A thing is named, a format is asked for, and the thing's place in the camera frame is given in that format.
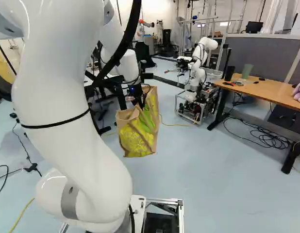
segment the wire bundle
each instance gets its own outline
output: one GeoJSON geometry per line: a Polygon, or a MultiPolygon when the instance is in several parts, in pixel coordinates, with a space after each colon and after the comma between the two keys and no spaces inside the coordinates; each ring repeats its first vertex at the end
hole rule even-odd
{"type": "Polygon", "coordinates": [[[247,141],[250,141],[250,142],[255,143],[255,144],[257,144],[261,147],[264,147],[264,148],[277,148],[279,150],[284,150],[284,149],[288,148],[289,145],[290,145],[290,142],[288,141],[288,139],[286,137],[281,136],[281,135],[279,135],[275,132],[272,132],[270,130],[267,130],[267,129],[261,127],[261,126],[258,126],[258,125],[255,125],[255,124],[250,124],[246,121],[243,121],[243,120],[235,118],[235,117],[229,117],[229,118],[225,119],[223,121],[223,126],[229,133],[233,134],[234,136],[236,136],[238,138],[241,138],[241,139],[244,139],[244,140],[247,140],[247,141]],[[248,138],[238,136],[235,133],[231,132],[226,126],[226,122],[229,119],[237,119],[237,120],[241,121],[243,124],[254,128],[254,130],[250,131],[250,134],[253,137],[259,139],[260,143],[252,141],[248,138]]]}

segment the cable on floor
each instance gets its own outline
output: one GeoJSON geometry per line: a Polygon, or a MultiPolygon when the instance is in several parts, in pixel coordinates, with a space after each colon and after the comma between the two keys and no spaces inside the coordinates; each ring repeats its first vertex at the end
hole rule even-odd
{"type": "Polygon", "coordinates": [[[270,130],[267,130],[261,126],[258,126],[258,125],[255,125],[255,124],[250,124],[246,121],[243,121],[241,119],[238,119],[238,118],[235,118],[235,117],[229,117],[227,119],[225,119],[223,121],[223,126],[224,128],[231,134],[233,134],[234,136],[238,137],[238,138],[241,138],[241,139],[244,139],[244,140],[247,140],[247,141],[250,141],[252,143],[255,143],[261,147],[264,147],[264,148],[277,148],[279,150],[283,150],[283,149],[286,149],[289,147],[290,145],[290,142],[288,141],[288,139],[284,136],[281,136],[277,133],[274,133],[270,130]],[[241,121],[243,124],[247,125],[247,126],[250,126],[252,128],[254,128],[255,130],[251,130],[250,131],[250,134],[259,139],[259,141],[261,143],[258,143],[258,142],[255,142],[255,141],[252,141],[248,138],[244,138],[244,137],[241,137],[241,136],[238,136],[236,135],[235,133],[231,132],[227,126],[226,126],[226,122],[229,120],[229,119],[237,119],[239,121],[241,121]]]}
{"type": "Polygon", "coordinates": [[[17,170],[15,170],[15,171],[11,171],[11,172],[8,173],[8,175],[10,175],[10,174],[12,174],[12,173],[14,173],[14,172],[17,172],[17,171],[21,171],[21,170],[22,170],[22,168],[17,169],[17,170]]]}
{"type": "Polygon", "coordinates": [[[1,189],[0,189],[0,192],[1,192],[3,187],[5,186],[6,180],[8,179],[9,167],[7,165],[0,165],[0,167],[6,167],[5,179],[4,179],[3,185],[1,186],[1,189]]]}
{"type": "Polygon", "coordinates": [[[233,107],[226,114],[229,114],[233,110],[233,108],[238,105],[239,101],[242,98],[242,94],[239,95],[238,101],[235,101],[235,98],[236,98],[236,92],[234,92],[234,98],[233,98],[233,102],[232,102],[233,107]]]}
{"type": "Polygon", "coordinates": [[[21,141],[21,139],[20,139],[20,137],[18,136],[18,134],[14,132],[14,128],[15,128],[16,125],[17,125],[17,122],[15,123],[15,125],[14,125],[13,128],[12,128],[12,132],[18,137],[19,142],[21,143],[22,147],[24,148],[24,150],[25,150],[25,152],[26,152],[26,154],[27,154],[26,159],[31,163],[31,167],[29,167],[29,168],[24,168],[24,169],[25,169],[25,171],[27,171],[27,172],[31,172],[32,170],[34,170],[34,171],[36,171],[36,172],[39,173],[39,176],[40,176],[40,177],[42,177],[41,172],[40,172],[40,171],[38,170],[38,168],[37,168],[38,164],[37,164],[37,163],[32,163],[32,162],[31,162],[30,156],[29,156],[28,151],[26,150],[26,148],[25,148],[23,142],[21,141]]]}
{"type": "Polygon", "coordinates": [[[161,119],[160,119],[161,123],[162,123],[163,125],[165,125],[165,126],[185,126],[185,127],[191,126],[191,125],[182,125],[182,124],[167,125],[167,124],[165,124],[165,123],[163,122],[163,117],[162,117],[162,115],[161,115],[160,113],[159,113],[159,115],[160,115],[160,117],[161,117],[161,119]]]}
{"type": "Polygon", "coordinates": [[[32,203],[32,201],[34,200],[34,198],[32,198],[24,207],[24,209],[22,210],[22,212],[20,213],[17,221],[14,223],[13,227],[10,229],[9,233],[12,233],[15,229],[15,227],[18,225],[19,221],[21,220],[21,218],[24,215],[25,210],[28,208],[28,206],[32,203]]]}

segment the black cable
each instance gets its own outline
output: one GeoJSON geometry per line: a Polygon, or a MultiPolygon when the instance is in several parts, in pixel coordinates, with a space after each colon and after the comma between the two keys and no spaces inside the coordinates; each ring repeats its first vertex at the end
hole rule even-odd
{"type": "Polygon", "coordinates": [[[233,102],[232,102],[232,108],[229,110],[229,112],[227,112],[227,114],[229,114],[233,110],[233,108],[237,105],[236,103],[238,103],[241,100],[242,94],[240,94],[238,101],[235,101],[235,98],[236,98],[236,92],[234,92],[234,98],[233,98],[233,102]]]}
{"type": "Polygon", "coordinates": [[[241,138],[241,139],[244,139],[244,140],[247,140],[247,141],[250,141],[250,142],[255,143],[255,144],[257,144],[261,147],[264,147],[264,148],[277,148],[279,150],[283,150],[283,149],[288,148],[289,145],[290,145],[290,142],[288,141],[288,139],[286,137],[281,136],[281,135],[279,135],[275,132],[272,132],[270,130],[267,130],[267,129],[261,127],[261,126],[258,126],[258,125],[255,125],[255,124],[250,124],[246,121],[243,121],[243,120],[235,118],[235,117],[229,117],[229,118],[225,119],[223,121],[223,126],[229,133],[233,134],[234,136],[236,136],[238,138],[241,138]],[[255,130],[251,130],[250,134],[253,137],[259,139],[261,144],[255,142],[255,141],[252,141],[248,138],[238,136],[235,133],[228,130],[228,128],[226,127],[226,121],[229,120],[229,119],[237,119],[237,120],[241,121],[243,124],[254,128],[255,130]]]}
{"type": "Polygon", "coordinates": [[[263,10],[264,10],[264,8],[265,8],[265,4],[266,4],[266,0],[263,2],[263,6],[262,6],[262,10],[261,10],[259,22],[261,21],[261,17],[262,17],[263,10]]]}
{"type": "Polygon", "coordinates": [[[273,113],[271,102],[270,102],[270,110],[271,110],[271,113],[273,113]]]}
{"type": "Polygon", "coordinates": [[[38,172],[39,175],[40,175],[40,177],[42,177],[41,172],[40,172],[40,171],[38,170],[38,168],[37,168],[37,164],[31,162],[30,156],[29,156],[28,151],[26,150],[26,148],[25,148],[23,142],[21,141],[21,139],[20,139],[20,137],[18,136],[18,134],[14,132],[14,128],[15,128],[16,125],[17,125],[17,122],[15,123],[15,125],[14,125],[13,128],[12,128],[12,132],[18,137],[19,142],[21,143],[22,147],[24,148],[24,150],[25,150],[25,152],[26,152],[26,154],[27,154],[26,159],[27,159],[27,160],[31,163],[31,165],[32,165],[30,168],[25,168],[25,170],[28,171],[28,172],[30,172],[30,171],[31,171],[31,168],[34,167],[33,170],[35,170],[36,172],[38,172]]]}
{"type": "Polygon", "coordinates": [[[104,77],[113,69],[115,66],[119,66],[120,60],[127,51],[134,35],[139,21],[139,15],[141,10],[141,0],[133,0],[130,17],[127,23],[124,36],[117,47],[115,53],[111,56],[110,60],[100,71],[96,79],[90,85],[90,88],[95,88],[104,79],[104,77]]]}
{"type": "Polygon", "coordinates": [[[3,185],[0,189],[0,192],[2,191],[3,187],[5,186],[6,180],[8,179],[8,175],[9,175],[9,167],[7,165],[0,165],[0,167],[3,167],[3,166],[6,167],[6,175],[5,175],[3,185]]]}
{"type": "Polygon", "coordinates": [[[216,16],[216,11],[217,11],[217,0],[215,0],[215,16],[216,16]]]}
{"type": "Polygon", "coordinates": [[[202,15],[204,14],[205,2],[206,2],[206,0],[204,0],[204,5],[203,5],[203,12],[202,12],[202,15]]]}
{"type": "Polygon", "coordinates": [[[134,219],[134,212],[132,210],[131,205],[129,205],[129,210],[130,210],[130,217],[131,217],[132,233],[135,233],[135,219],[134,219]]]}
{"type": "Polygon", "coordinates": [[[148,90],[148,92],[146,93],[146,95],[150,92],[150,89],[151,89],[151,85],[150,84],[148,84],[148,83],[140,83],[140,84],[142,84],[142,85],[147,85],[148,87],[149,87],[149,90],[148,90]]]}
{"type": "Polygon", "coordinates": [[[8,173],[8,175],[10,175],[10,174],[12,174],[12,173],[15,173],[15,172],[17,172],[17,171],[20,171],[20,170],[22,170],[22,168],[17,169],[17,170],[15,170],[15,171],[11,171],[11,172],[8,173]]]}

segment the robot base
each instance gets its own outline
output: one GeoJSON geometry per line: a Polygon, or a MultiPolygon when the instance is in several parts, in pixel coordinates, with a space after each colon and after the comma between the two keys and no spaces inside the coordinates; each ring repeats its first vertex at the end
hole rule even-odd
{"type": "MultiPolygon", "coordinates": [[[[184,233],[183,200],[146,199],[140,195],[132,195],[131,207],[134,211],[135,233],[184,233]]],[[[121,233],[131,233],[131,224],[128,225],[121,233]]],[[[58,233],[66,233],[68,227],[64,223],[58,233]]]]}

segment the computer monitor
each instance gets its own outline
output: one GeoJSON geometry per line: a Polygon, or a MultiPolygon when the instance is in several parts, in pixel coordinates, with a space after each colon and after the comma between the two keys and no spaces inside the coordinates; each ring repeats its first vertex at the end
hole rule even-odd
{"type": "Polygon", "coordinates": [[[246,33],[257,33],[262,29],[263,22],[249,21],[246,26],[246,33]]]}

